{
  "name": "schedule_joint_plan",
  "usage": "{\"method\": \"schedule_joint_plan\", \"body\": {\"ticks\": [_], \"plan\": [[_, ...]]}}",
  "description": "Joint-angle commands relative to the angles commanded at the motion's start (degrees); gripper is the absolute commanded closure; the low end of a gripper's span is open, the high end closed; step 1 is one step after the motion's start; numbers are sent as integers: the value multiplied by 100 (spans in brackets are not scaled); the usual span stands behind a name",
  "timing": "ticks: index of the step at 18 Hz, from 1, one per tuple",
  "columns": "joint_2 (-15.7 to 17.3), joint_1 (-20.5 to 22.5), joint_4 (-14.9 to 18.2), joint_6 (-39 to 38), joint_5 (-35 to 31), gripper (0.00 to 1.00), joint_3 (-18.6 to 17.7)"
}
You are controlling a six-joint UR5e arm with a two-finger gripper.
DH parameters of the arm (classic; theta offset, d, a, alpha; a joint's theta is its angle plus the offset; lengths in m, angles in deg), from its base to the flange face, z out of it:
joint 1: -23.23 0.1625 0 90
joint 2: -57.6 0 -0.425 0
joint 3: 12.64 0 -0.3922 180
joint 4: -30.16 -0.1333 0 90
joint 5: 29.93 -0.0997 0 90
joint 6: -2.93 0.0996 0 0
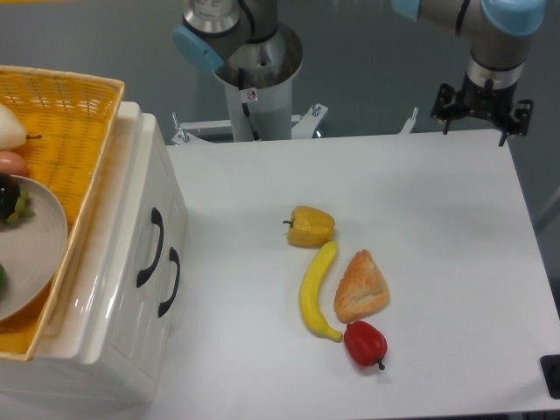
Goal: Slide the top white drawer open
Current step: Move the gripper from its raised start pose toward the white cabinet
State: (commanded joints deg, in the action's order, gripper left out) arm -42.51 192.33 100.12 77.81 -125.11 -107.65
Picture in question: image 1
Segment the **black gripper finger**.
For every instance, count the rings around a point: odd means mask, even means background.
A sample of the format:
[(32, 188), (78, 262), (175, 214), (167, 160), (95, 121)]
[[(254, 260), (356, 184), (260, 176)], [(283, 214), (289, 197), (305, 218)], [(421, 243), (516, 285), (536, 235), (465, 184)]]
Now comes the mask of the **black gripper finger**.
[(452, 86), (446, 83), (440, 85), (430, 116), (443, 124), (443, 134), (448, 133), (451, 122), (456, 117), (455, 98), (455, 90)]
[(503, 116), (499, 146), (503, 146), (510, 137), (525, 137), (528, 134), (532, 112), (533, 101), (526, 99), (518, 101), (513, 112)]

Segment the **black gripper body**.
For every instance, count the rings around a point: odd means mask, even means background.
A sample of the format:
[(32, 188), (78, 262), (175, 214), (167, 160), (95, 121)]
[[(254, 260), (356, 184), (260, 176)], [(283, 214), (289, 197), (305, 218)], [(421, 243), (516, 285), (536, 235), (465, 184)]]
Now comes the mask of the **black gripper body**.
[(472, 117), (493, 123), (507, 123), (511, 119), (516, 88), (516, 82), (508, 87), (495, 88), (492, 80), (485, 80), (481, 87), (465, 77), (455, 102), (448, 108), (448, 120)]

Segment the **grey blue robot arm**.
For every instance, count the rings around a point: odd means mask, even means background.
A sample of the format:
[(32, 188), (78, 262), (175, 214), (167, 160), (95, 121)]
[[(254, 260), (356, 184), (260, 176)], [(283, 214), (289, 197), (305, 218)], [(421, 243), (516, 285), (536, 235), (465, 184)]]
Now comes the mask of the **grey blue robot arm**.
[[(534, 104), (513, 101), (543, 1), (394, 1), (394, 11), (471, 42), (460, 89), (439, 87), (430, 112), (448, 128), (471, 117), (491, 122), (501, 140), (524, 136)], [(181, 55), (222, 83), (237, 142), (291, 139), (292, 81), (304, 57), (298, 35), (278, 20), (275, 1), (187, 1), (173, 30)]]

